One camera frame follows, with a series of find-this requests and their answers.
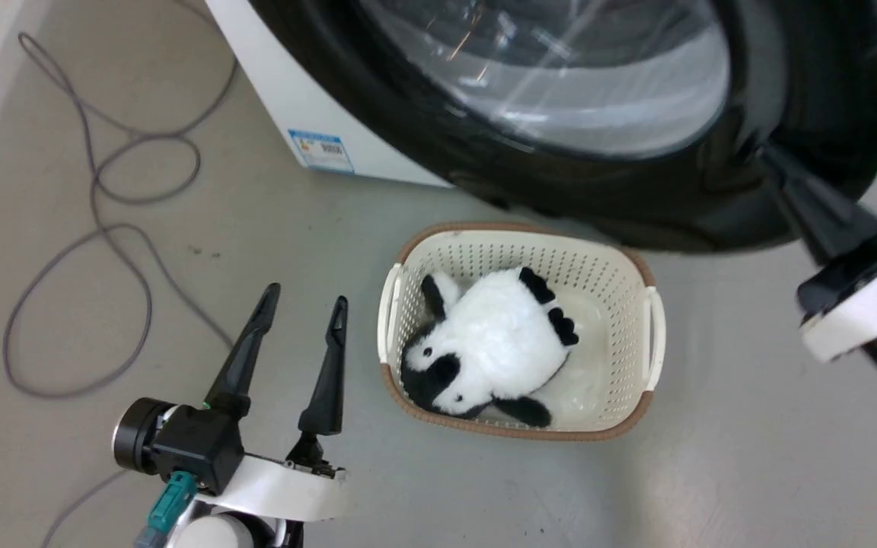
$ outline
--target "laundry basket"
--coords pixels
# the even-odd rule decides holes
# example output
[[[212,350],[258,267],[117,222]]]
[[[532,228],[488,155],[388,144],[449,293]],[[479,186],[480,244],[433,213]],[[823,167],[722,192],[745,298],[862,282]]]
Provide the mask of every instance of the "laundry basket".
[[[463,287],[481,275],[529,266],[547,280],[581,341],[550,382],[532,396],[553,416],[533,428],[490,407],[477,419],[420,409],[400,382],[404,343],[429,320],[422,278],[445,271]],[[436,225],[401,250],[378,309],[377,347],[384,382],[401,409],[435,424],[480,434],[554,441],[619,436],[651,403],[665,356],[665,312],[640,256],[527,225]]]

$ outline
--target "blue and white sticker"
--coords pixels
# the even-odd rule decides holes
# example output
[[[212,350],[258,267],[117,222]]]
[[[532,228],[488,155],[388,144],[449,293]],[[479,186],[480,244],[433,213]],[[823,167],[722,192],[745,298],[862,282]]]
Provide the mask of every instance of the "blue and white sticker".
[[[351,164],[351,158],[339,136],[290,129],[289,138],[293,139],[293,145],[296,145],[296,150],[307,167],[354,173],[354,165]]]

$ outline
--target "concrete floor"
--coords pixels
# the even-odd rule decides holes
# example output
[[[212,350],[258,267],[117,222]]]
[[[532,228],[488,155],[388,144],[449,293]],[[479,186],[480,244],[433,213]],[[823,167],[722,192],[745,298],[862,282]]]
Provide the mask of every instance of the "concrete floor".
[[[194,116],[229,63],[222,39],[164,1],[58,0],[37,35],[81,94],[150,128]],[[100,151],[125,138],[95,127]],[[440,221],[510,217],[456,191],[301,169],[244,78],[192,138],[204,157],[191,190],[102,211],[148,230],[229,333],[266,283],[282,283],[243,422],[251,451],[279,457],[292,445],[330,306],[338,294],[351,299],[345,430],[324,447],[352,472],[356,501],[352,516],[313,524],[309,545],[877,545],[877,371],[861,358],[808,357],[793,291],[811,267],[798,247],[646,254],[669,344],[644,420],[603,444],[488,439],[405,416],[381,383],[373,333],[385,273],[410,235]],[[190,163],[180,147],[153,145],[109,180],[151,192]],[[75,113],[28,63],[0,116],[0,344],[29,279],[91,229],[87,191]],[[877,207],[877,185],[868,202]],[[88,398],[36,401],[7,385],[0,357],[0,546],[38,544],[56,513],[115,470],[110,433],[129,403],[197,402],[225,357],[139,240],[121,237],[154,291],[150,340],[124,378]],[[136,281],[105,247],[87,246],[29,301],[17,366],[45,388],[97,378],[129,354],[142,315]],[[128,546],[160,486],[127,476],[75,514],[56,545]]]

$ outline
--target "stuffed animal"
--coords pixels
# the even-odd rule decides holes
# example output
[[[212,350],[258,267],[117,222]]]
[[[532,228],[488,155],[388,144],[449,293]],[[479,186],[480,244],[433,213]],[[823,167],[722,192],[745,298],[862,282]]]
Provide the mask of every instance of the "stuffed animal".
[[[547,282],[526,267],[492,272],[463,294],[449,274],[422,280],[435,320],[401,352],[411,401],[433,413],[474,419],[494,405],[529,426],[553,417],[529,395],[560,369],[578,342]]]

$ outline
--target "black cable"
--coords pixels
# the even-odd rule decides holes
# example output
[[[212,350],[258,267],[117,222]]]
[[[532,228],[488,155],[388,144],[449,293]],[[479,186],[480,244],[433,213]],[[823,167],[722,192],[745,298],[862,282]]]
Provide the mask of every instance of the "black cable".
[[[216,27],[215,22],[212,18],[204,14],[202,11],[194,8],[193,6],[184,2],[184,0],[171,0],[178,6],[190,11],[190,13],[197,15],[198,18],[201,18],[205,24],[208,24],[210,27],[218,31],[218,27]],[[227,94],[232,89],[234,80],[236,79],[237,73],[239,72],[239,62],[233,58],[232,60],[232,68],[229,69],[228,76],[225,78],[225,82],[222,85],[222,89],[219,91],[217,96],[213,98],[212,102],[206,107],[198,116],[196,116],[191,122],[181,126],[178,129],[171,129],[170,131],[147,131],[147,129],[140,129],[128,124],[125,124],[113,116],[105,113],[101,110],[101,108],[96,107],[91,104],[90,101],[85,100],[83,97],[79,96],[76,93],[76,90],[73,88],[73,83],[70,81],[69,76],[66,75],[66,71],[63,70],[62,66],[56,62],[56,59],[53,58],[52,55],[49,54],[48,51],[39,44],[31,35],[21,32],[18,34],[18,42],[20,43],[21,48],[29,55],[29,58],[32,59],[32,62],[36,63],[39,69],[42,69],[46,74],[46,77],[52,81],[53,84],[56,85],[59,90],[63,91],[66,94],[66,97],[69,97],[71,103],[73,103],[73,107],[76,108],[77,115],[80,117],[80,124],[83,128],[83,139],[84,139],[84,149],[87,153],[87,164],[90,168],[91,173],[91,183],[90,183],[90,210],[91,216],[94,219],[94,231],[85,234],[84,236],[80,236],[76,241],[70,243],[68,246],[63,247],[59,253],[56,254],[51,260],[46,263],[46,265],[36,274],[36,276],[32,279],[29,285],[22,291],[22,295],[15,302],[15,306],[11,309],[9,314],[9,320],[6,322],[5,331],[2,336],[2,364],[5,371],[6,379],[9,381],[10,385],[13,386],[15,390],[20,391],[28,396],[32,396],[34,398],[47,399],[47,400],[68,400],[72,398],[78,398],[80,396],[91,394],[97,390],[107,387],[110,383],[117,381],[121,375],[125,374],[129,368],[132,367],[133,364],[136,363],[137,356],[139,356],[140,351],[144,347],[144,344],[147,341],[147,336],[151,330],[151,317],[153,312],[153,301],[151,298],[151,286],[148,283],[146,277],[142,274],[139,267],[137,267],[136,263],[131,260],[131,257],[126,254],[125,250],[114,240],[111,236],[111,233],[115,230],[129,230],[133,233],[136,233],[138,236],[142,237],[144,244],[147,246],[147,249],[151,253],[151,256],[154,257],[155,262],[158,264],[158,268],[161,270],[161,274],[164,275],[164,278],[167,280],[167,283],[174,290],[175,294],[178,295],[178,298],[181,299],[182,302],[196,315],[199,319],[202,320],[212,330],[216,336],[219,337],[225,343],[225,345],[229,348],[232,347],[232,339],[224,332],[224,330],[215,322],[205,312],[201,307],[199,307],[198,303],[191,298],[190,295],[186,294],[184,290],[178,285],[177,280],[173,276],[171,276],[170,272],[168,272],[164,261],[161,259],[160,253],[158,253],[157,247],[154,245],[154,242],[151,241],[150,236],[139,226],[130,225],[125,222],[117,222],[117,223],[105,223],[100,218],[100,208],[98,208],[97,204],[97,190],[100,190],[104,195],[114,202],[119,202],[120,204],[125,205],[146,205],[146,204],[155,204],[156,202],[163,202],[170,198],[174,198],[181,192],[187,190],[192,183],[195,183],[195,178],[198,177],[199,169],[202,167],[202,153],[199,151],[198,146],[192,142],[191,139],[188,138],[188,132],[191,132],[192,129],[198,127],[201,122],[204,122],[206,118],[215,113],[215,111],[219,108],[219,105],[222,105],[222,101],[225,100]],[[97,156],[94,153],[94,140],[91,135],[90,130],[90,120],[88,120],[87,113],[93,114],[100,118],[100,120],[107,122],[115,128],[121,129],[121,131],[126,132],[128,134],[128,142],[125,145],[122,145],[116,148],[113,152],[108,154],[108,156],[104,157],[104,159],[97,162]],[[192,166],[191,174],[188,174],[188,177],[182,181],[181,184],[178,184],[176,187],[171,188],[166,192],[161,192],[159,194],[149,195],[149,196],[126,196],[124,194],[115,192],[107,185],[104,184],[104,180],[102,180],[101,174],[104,173],[104,170],[107,169],[112,163],[116,162],[122,156],[124,156],[129,151],[135,149],[137,146],[144,145],[144,143],[149,142],[159,142],[160,140],[170,140],[170,142],[180,142],[182,145],[188,147],[191,150],[194,156],[194,166]],[[74,250],[79,249],[80,246],[83,246],[87,242],[91,242],[95,238],[101,238],[104,240],[104,243],[107,244],[108,247],[112,250],[114,254],[118,257],[122,264],[133,274],[133,277],[136,278],[137,283],[142,287],[142,291],[144,292],[144,299],[146,301],[146,313],[144,318],[144,327],[142,329],[142,334],[140,334],[139,340],[137,340],[137,344],[135,349],[133,349],[131,355],[126,358],[126,360],[119,365],[118,368],[115,368],[114,371],[109,372],[109,374],[105,374],[102,378],[98,378],[96,381],[88,383],[80,388],[74,388],[72,390],[44,390],[41,388],[37,388],[27,384],[25,381],[21,381],[20,378],[17,377],[14,371],[13,361],[11,360],[11,337],[13,336],[15,320],[20,315],[22,308],[27,302],[29,295],[32,295],[32,292],[36,290],[38,285],[43,281],[46,276],[48,276],[55,268],[56,265],[62,263],[70,253],[73,253]],[[46,532],[45,537],[43,537],[43,542],[41,544],[42,548],[47,548],[49,546],[49,542],[53,540],[53,535],[56,534],[56,531],[62,526],[64,521],[69,518],[70,514],[73,514],[80,506],[89,500],[91,497],[96,495],[102,489],[107,488],[112,482],[120,478],[120,476],[124,475],[126,471],[121,470],[115,472],[111,476],[108,476],[104,481],[97,483],[97,485],[90,488],[83,496],[80,496],[79,499],[74,500],[73,503],[66,506],[62,512],[56,516],[56,519],[49,525],[49,530]]]

